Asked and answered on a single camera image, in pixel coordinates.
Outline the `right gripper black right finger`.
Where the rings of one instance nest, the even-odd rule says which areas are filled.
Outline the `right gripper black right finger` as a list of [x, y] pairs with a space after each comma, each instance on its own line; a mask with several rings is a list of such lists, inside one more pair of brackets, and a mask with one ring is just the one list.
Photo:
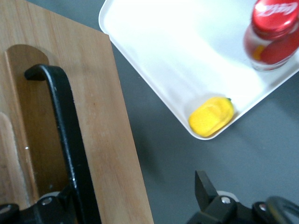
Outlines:
[[218, 193], [205, 171], [195, 172], [195, 196], [199, 205], [189, 224], [251, 224], [251, 209], [231, 193]]

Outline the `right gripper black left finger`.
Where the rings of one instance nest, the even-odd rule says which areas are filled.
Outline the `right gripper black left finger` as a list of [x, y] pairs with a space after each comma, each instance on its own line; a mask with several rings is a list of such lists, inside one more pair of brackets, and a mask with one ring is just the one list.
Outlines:
[[42, 196], [24, 209], [16, 203], [0, 205], [2, 224], [76, 224], [78, 222], [73, 197], [76, 187], [68, 185], [60, 192]]

